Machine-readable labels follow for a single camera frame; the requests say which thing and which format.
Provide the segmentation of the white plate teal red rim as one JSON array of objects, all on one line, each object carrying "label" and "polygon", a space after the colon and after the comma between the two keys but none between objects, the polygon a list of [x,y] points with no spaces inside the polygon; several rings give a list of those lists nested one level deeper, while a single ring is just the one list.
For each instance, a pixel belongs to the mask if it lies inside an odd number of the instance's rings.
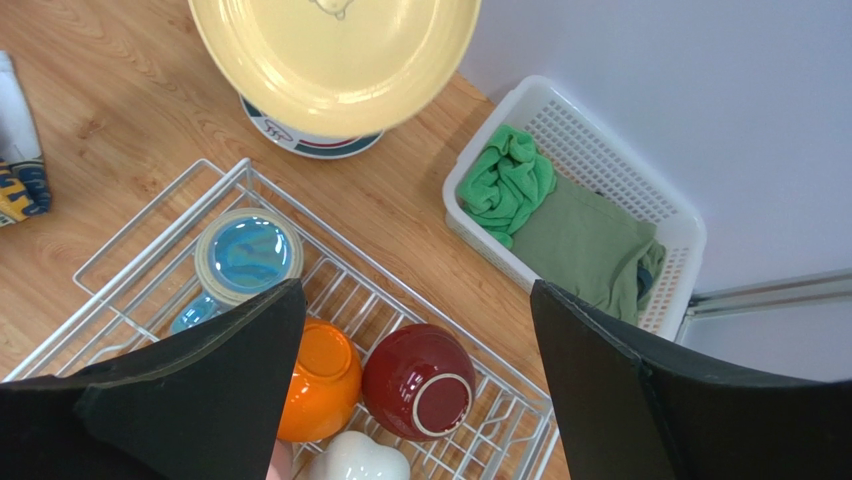
[{"label": "white plate teal red rim", "polygon": [[303,157],[338,160],[358,155],[372,148],[384,132],[351,138],[329,138],[307,134],[286,126],[268,116],[240,96],[241,105],[252,124],[282,149]]}]

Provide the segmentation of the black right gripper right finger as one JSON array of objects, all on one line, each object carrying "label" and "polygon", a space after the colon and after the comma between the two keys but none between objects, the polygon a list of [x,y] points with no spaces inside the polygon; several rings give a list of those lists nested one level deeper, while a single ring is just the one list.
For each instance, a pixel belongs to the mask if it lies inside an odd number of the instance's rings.
[{"label": "black right gripper right finger", "polygon": [[851,384],[735,365],[544,280],[532,319],[574,479],[847,479]]}]

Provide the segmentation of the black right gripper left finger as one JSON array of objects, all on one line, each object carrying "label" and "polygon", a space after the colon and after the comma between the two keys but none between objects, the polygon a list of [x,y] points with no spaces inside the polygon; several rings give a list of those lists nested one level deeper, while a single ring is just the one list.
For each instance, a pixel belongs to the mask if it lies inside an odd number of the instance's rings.
[{"label": "black right gripper left finger", "polygon": [[203,324],[1,386],[5,479],[263,479],[306,320],[286,280]]}]

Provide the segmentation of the cream yellow plate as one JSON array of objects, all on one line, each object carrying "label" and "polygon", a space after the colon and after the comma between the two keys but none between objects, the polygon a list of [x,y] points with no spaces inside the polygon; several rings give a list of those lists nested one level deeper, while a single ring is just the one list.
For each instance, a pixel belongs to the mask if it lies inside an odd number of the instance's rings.
[{"label": "cream yellow plate", "polygon": [[299,131],[354,137],[417,115],[455,75],[478,1],[192,1],[231,86]]}]

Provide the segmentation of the pink plastic cup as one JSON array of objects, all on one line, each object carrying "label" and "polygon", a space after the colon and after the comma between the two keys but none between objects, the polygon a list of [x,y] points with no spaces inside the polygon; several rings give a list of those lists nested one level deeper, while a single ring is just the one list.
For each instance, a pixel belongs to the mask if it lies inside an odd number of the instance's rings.
[{"label": "pink plastic cup", "polygon": [[266,480],[290,480],[292,478],[292,468],[292,445],[289,442],[276,440],[269,461]]}]

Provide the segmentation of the blue butterfly ceramic mug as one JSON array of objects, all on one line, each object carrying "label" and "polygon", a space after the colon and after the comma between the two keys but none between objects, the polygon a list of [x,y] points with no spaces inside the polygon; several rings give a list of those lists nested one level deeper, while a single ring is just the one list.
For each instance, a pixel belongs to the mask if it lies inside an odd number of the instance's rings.
[{"label": "blue butterfly ceramic mug", "polygon": [[262,208],[224,213],[196,242],[194,269],[201,293],[173,320],[170,332],[185,331],[299,278],[303,268],[301,237],[283,216]]}]

